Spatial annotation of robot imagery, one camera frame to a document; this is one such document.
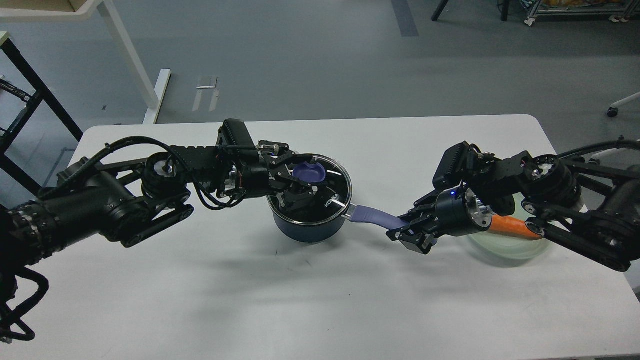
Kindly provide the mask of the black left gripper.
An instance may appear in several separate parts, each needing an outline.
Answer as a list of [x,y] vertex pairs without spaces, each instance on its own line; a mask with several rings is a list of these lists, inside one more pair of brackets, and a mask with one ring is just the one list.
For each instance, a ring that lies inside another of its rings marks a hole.
[[276,205],[281,211],[297,211],[308,208],[318,193],[318,185],[277,181],[272,186],[274,176],[290,176],[293,173],[299,152],[290,149],[287,143],[259,141],[258,154],[263,162],[240,163],[240,189],[243,195],[275,195]]

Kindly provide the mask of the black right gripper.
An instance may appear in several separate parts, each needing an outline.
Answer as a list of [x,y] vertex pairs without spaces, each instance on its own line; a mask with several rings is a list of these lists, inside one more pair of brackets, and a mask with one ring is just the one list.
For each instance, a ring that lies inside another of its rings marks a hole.
[[489,230],[493,212],[467,185],[433,190],[414,201],[407,213],[386,224],[386,236],[407,250],[427,255],[438,239],[411,227],[435,227],[435,233],[462,237]]

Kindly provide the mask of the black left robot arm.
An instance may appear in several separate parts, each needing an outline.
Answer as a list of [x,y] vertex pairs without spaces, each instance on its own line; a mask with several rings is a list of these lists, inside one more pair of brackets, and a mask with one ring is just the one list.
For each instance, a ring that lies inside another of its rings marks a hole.
[[188,185],[211,211],[277,195],[286,209],[298,210],[328,184],[324,169],[302,174],[302,166],[315,165],[286,143],[255,143],[237,119],[222,123],[214,146],[167,145],[147,136],[106,143],[58,173],[55,187],[2,210],[1,341],[35,338],[22,317],[50,283],[30,266],[96,234],[124,248],[142,243],[194,212]]

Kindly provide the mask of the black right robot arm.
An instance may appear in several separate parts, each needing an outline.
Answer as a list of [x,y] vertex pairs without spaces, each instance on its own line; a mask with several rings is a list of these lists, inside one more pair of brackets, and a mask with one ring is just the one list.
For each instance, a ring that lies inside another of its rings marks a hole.
[[523,151],[505,159],[458,143],[444,152],[433,191],[416,200],[386,236],[427,255],[439,237],[487,231],[493,215],[514,214],[514,194],[521,194],[527,230],[626,272],[640,255],[639,166],[621,170],[584,160],[605,150],[638,151],[639,141],[604,141],[537,157]]

